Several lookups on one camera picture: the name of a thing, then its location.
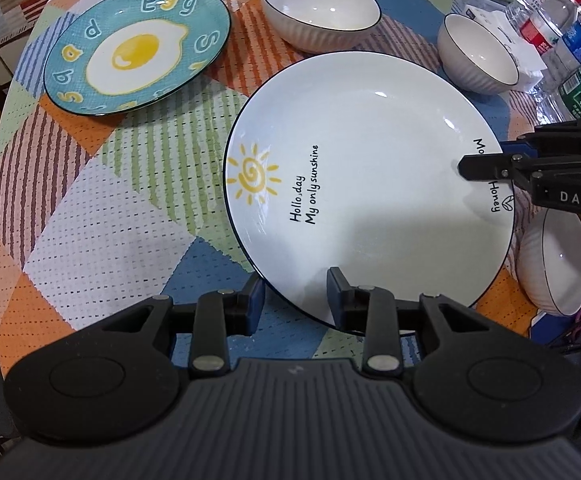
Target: tablecloth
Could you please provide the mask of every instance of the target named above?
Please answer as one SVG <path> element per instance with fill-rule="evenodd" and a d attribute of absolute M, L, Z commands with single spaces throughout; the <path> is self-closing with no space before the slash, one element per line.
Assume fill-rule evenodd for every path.
<path fill-rule="evenodd" d="M 14 73 L 0 122 L 4 372 L 36 348 L 142 298 L 169 294 L 176 303 L 195 301 L 209 290 L 240 288 L 252 271 L 222 196 L 226 138 L 255 89 L 304 55 L 270 29 L 260 0 L 223 0 L 232 31 L 224 54 L 202 76 L 134 112 L 73 116 L 44 93 L 44 61 L 61 32 L 100 1 L 49 1 Z M 445 77 L 435 44 L 451 0 L 377 1 L 381 22 L 357 48 L 400 56 Z M 531 130 L 535 111 L 527 96 L 466 95 L 499 140 Z M 528 197 L 517 192 L 509 256 L 478 303 L 519 332 L 536 311 L 514 270 L 519 234 L 532 213 Z M 359 338 L 269 296 L 257 333 L 230 338 L 232 359 L 359 356 Z M 412 363 L 414 343 L 405 338 L 403 345 Z M 180 336 L 173 360 L 183 364 L 186 355 L 187 337 Z"/>

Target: green bottle label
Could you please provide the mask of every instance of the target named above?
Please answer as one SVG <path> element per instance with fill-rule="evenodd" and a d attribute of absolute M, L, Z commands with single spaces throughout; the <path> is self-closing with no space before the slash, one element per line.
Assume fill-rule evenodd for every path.
<path fill-rule="evenodd" d="M 563 104 L 576 119 L 581 119 L 581 67 L 559 87 Z"/>

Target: large white round plate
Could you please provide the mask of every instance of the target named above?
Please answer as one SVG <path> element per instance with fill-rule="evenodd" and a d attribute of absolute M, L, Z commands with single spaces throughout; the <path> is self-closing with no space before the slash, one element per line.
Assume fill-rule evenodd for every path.
<path fill-rule="evenodd" d="M 468 153 L 501 149 L 437 75 L 372 52 L 311 57 L 266 81 L 235 121 L 228 214 L 257 272 L 323 322 L 332 266 L 403 300 L 471 305 L 501 267 L 514 211 L 510 184 L 459 175 Z"/>

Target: sun drawing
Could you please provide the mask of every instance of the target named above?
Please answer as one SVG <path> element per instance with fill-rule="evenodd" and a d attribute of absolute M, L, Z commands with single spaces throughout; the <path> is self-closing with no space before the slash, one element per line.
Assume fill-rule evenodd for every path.
<path fill-rule="evenodd" d="M 272 171 L 279 169 L 276 164 L 271 164 L 266 166 L 266 159 L 268 158 L 269 152 L 258 153 L 257 144 L 253 144 L 253 149 L 251 154 L 246 153 L 246 148 L 243 144 L 239 146 L 242 155 L 244 156 L 241 163 L 241 171 L 237 175 L 237 178 L 227 178 L 226 182 L 228 184 L 240 184 L 240 188 L 235 194 L 235 198 L 240 198 L 241 195 L 246 191 L 246 202 L 248 205 L 253 203 L 253 197 L 257 197 L 260 203 L 266 203 L 266 193 L 271 195 L 276 195 L 277 192 L 270 187 L 269 183 L 275 182 L 280 183 L 282 180 L 276 176 L 269 176 L 268 174 Z M 228 163 L 232 166 L 239 168 L 240 164 L 234 158 L 228 157 Z"/>

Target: white bowl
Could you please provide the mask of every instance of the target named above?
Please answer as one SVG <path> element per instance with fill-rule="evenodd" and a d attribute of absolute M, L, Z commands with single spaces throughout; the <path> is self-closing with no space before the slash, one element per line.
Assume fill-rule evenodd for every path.
<path fill-rule="evenodd" d="M 581 220 L 545 209 L 526 229 L 517 260 L 526 294 L 541 310 L 572 316 L 581 308 Z"/>
<path fill-rule="evenodd" d="M 381 19 L 375 0 L 262 0 L 277 33 L 303 52 L 348 50 Z"/>
<path fill-rule="evenodd" d="M 457 171 L 479 150 L 501 153 L 441 77 L 375 52 L 322 54 L 275 74 L 242 108 L 224 196 L 253 267 L 317 319 L 333 322 L 331 266 L 404 300 L 470 305 L 499 272 L 514 217 L 509 183 Z"/>
<path fill-rule="evenodd" d="M 462 14 L 449 14 L 439 28 L 437 49 L 444 71 L 459 88 L 485 95 L 519 81 L 515 60 L 488 29 Z"/>

